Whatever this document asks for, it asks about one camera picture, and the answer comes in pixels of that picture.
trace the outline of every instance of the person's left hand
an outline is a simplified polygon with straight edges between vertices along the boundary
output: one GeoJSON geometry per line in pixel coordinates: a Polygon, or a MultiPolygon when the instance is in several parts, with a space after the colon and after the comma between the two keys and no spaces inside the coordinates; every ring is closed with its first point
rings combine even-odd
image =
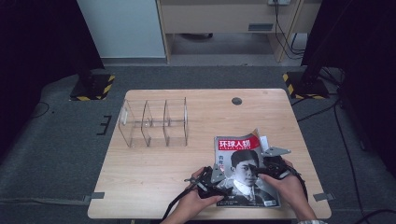
{"type": "MultiPolygon", "coordinates": [[[[191,176],[197,178],[198,175],[204,170],[204,167],[193,173],[191,176]]],[[[178,201],[177,207],[168,218],[166,218],[162,224],[165,223],[185,223],[198,215],[204,208],[211,204],[217,203],[222,200],[223,196],[213,196],[209,198],[202,199],[198,195],[198,189],[193,189],[183,198],[178,201]]]]}

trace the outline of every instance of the gray carpet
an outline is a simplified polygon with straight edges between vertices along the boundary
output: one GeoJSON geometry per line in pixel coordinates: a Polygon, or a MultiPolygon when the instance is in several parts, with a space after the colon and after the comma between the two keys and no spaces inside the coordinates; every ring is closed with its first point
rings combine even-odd
{"type": "MultiPolygon", "coordinates": [[[[282,74],[303,71],[301,67],[259,66],[135,66],[108,67],[116,76],[103,101],[73,102],[69,93],[77,76],[49,84],[41,102],[21,132],[10,154],[0,166],[0,199],[59,199],[81,201],[91,195],[106,155],[123,96],[139,89],[286,89],[282,74]],[[112,116],[105,135],[101,123],[112,116]]],[[[326,83],[330,92],[335,87],[326,83]]],[[[304,100],[293,106],[301,119],[332,105],[333,95],[325,100],[304,100]]],[[[361,203],[365,212],[396,210],[396,180],[386,172],[374,152],[362,151],[347,112],[337,106],[346,145],[356,173],[361,203]]],[[[354,223],[361,218],[351,168],[333,110],[299,122],[304,140],[330,201],[329,223],[354,223]]],[[[0,203],[0,223],[131,223],[131,220],[92,220],[87,205],[0,203]]],[[[380,214],[370,223],[392,223],[396,215],[380,214]]],[[[149,223],[137,220],[136,223],[149,223]]]]}

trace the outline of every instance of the metal vent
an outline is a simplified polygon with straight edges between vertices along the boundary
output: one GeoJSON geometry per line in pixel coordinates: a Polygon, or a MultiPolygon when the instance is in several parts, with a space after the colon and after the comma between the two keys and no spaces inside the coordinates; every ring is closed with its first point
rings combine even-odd
{"type": "Polygon", "coordinates": [[[272,31],[273,23],[251,23],[248,25],[249,31],[272,31]]]}

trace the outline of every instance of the white wall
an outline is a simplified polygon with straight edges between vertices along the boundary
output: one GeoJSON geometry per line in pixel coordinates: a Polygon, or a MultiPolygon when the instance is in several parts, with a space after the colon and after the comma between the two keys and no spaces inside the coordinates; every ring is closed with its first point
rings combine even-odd
{"type": "Polygon", "coordinates": [[[78,0],[101,58],[165,58],[155,0],[78,0]]]}

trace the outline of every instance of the hand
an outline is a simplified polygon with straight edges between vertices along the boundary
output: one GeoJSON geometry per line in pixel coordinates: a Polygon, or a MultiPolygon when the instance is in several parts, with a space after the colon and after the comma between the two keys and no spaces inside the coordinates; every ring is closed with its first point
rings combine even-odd
{"type": "MultiPolygon", "coordinates": [[[[288,166],[293,166],[291,162],[287,160],[284,161],[288,166]]],[[[317,219],[314,211],[305,198],[300,180],[295,175],[287,175],[281,180],[274,179],[269,175],[259,175],[259,178],[277,189],[280,196],[290,204],[300,221],[317,219]]]]}
{"type": "MultiPolygon", "coordinates": [[[[197,178],[198,175],[204,170],[204,167],[193,173],[191,176],[197,178]]],[[[193,189],[187,195],[178,201],[177,207],[169,217],[167,217],[162,224],[172,223],[185,223],[198,215],[204,208],[211,204],[217,203],[222,200],[223,196],[213,196],[206,199],[201,199],[198,195],[198,189],[193,189]]]]}

